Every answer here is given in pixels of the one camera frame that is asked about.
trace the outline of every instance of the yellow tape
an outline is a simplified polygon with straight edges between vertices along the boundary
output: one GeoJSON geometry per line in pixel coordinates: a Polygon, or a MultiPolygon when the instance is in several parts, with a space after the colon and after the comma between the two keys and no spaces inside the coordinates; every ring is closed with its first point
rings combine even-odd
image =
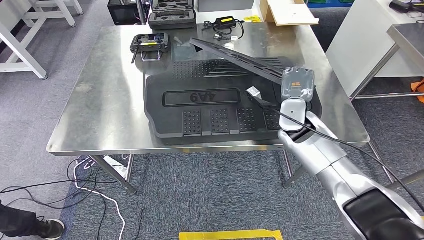
{"type": "Polygon", "coordinates": [[[157,42],[146,42],[146,43],[142,43],[142,46],[146,46],[146,45],[158,45],[157,42]]]}
{"type": "Polygon", "coordinates": [[[232,239],[260,239],[275,238],[283,240],[280,230],[265,229],[215,232],[180,232],[179,240],[232,240],[232,239]]]}
{"type": "Polygon", "coordinates": [[[258,15],[247,16],[243,20],[252,21],[252,23],[260,23],[261,22],[261,18],[259,18],[258,15]]]}
{"type": "Polygon", "coordinates": [[[232,20],[233,20],[232,18],[227,18],[227,19],[222,19],[221,22],[226,23],[226,22],[229,22],[229,21],[232,21],[232,20]]]}

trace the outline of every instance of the orange object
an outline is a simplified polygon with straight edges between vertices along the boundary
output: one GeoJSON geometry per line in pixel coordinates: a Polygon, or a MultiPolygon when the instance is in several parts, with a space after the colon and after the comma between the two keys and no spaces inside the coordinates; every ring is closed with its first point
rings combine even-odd
{"type": "MultiPolygon", "coordinates": [[[[411,90],[413,93],[424,93],[424,78],[420,82],[411,83],[411,90]]],[[[424,96],[417,96],[418,100],[424,104],[424,96]]]]}

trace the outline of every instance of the white table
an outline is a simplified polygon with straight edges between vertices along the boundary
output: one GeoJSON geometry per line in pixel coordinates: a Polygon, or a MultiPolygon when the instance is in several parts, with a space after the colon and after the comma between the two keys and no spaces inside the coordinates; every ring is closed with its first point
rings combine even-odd
{"type": "Polygon", "coordinates": [[[395,24],[424,20],[420,13],[398,13],[392,0],[356,0],[332,41],[327,58],[352,99],[374,77],[422,77],[424,72],[397,49],[387,31],[395,24]]]}
{"type": "Polygon", "coordinates": [[[44,68],[26,50],[27,46],[33,40],[47,19],[65,18],[71,27],[76,27],[77,24],[75,23],[75,20],[67,6],[74,7],[79,15],[84,13],[78,3],[78,0],[50,0],[42,2],[29,0],[29,2],[35,9],[35,12],[27,12],[22,16],[22,20],[29,28],[31,28],[22,42],[19,42],[5,27],[5,25],[0,22],[0,39],[13,50],[13,54],[7,62],[0,64],[0,73],[34,72],[40,79],[47,79],[49,76],[46,70],[44,70],[44,68]],[[59,7],[60,11],[43,11],[42,8],[45,7],[59,7]]]}

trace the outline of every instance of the wooden board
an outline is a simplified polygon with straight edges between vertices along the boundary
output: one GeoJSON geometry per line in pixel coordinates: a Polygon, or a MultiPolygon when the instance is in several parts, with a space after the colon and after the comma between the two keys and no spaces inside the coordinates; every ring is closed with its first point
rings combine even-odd
{"type": "Polygon", "coordinates": [[[277,26],[317,25],[306,4],[295,4],[290,0],[268,0],[269,8],[277,26]]]}
{"type": "Polygon", "coordinates": [[[259,8],[263,21],[276,22],[277,26],[317,25],[319,22],[304,0],[261,0],[259,8]]]}

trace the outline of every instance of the white cable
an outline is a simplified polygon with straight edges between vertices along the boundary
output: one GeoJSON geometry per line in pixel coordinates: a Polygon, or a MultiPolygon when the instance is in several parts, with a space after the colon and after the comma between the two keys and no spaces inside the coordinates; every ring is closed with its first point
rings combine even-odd
{"type": "MultiPolygon", "coordinates": [[[[80,163],[78,163],[78,161],[76,161],[76,166],[73,168],[73,177],[74,177],[75,179],[77,179],[77,173],[76,173],[76,169],[77,169],[77,167],[78,167],[79,165],[81,165],[81,164],[85,163],[85,162],[86,162],[85,160],[84,160],[84,161],[82,161],[82,162],[80,162],[80,163]]],[[[112,199],[112,198],[110,198],[110,197],[108,197],[108,196],[104,195],[103,193],[100,193],[100,192],[97,192],[97,191],[93,191],[93,190],[90,190],[90,189],[87,189],[87,188],[84,188],[84,187],[79,187],[79,186],[78,186],[78,182],[75,182],[75,187],[76,187],[77,189],[85,190],[85,191],[91,192],[91,193],[93,193],[93,194],[100,195],[100,196],[104,197],[105,199],[108,199],[108,200],[110,200],[110,201],[112,201],[112,202],[114,202],[114,203],[115,203],[115,205],[116,205],[116,210],[118,211],[118,215],[119,215],[119,217],[120,217],[120,219],[122,220],[122,223],[123,223],[123,225],[122,225],[122,229],[121,229],[120,234],[119,234],[119,240],[122,240],[122,235],[124,234],[124,229],[125,229],[125,219],[124,219],[124,218],[122,217],[122,215],[121,215],[121,211],[120,211],[120,209],[119,209],[118,202],[117,202],[115,199],[112,199]]]]}
{"type": "Polygon", "coordinates": [[[95,161],[93,161],[92,159],[90,160],[90,161],[88,161],[86,164],[85,164],[85,166],[84,166],[84,169],[85,170],[88,170],[88,169],[90,169],[94,164],[95,164],[96,162],[95,161]]]}

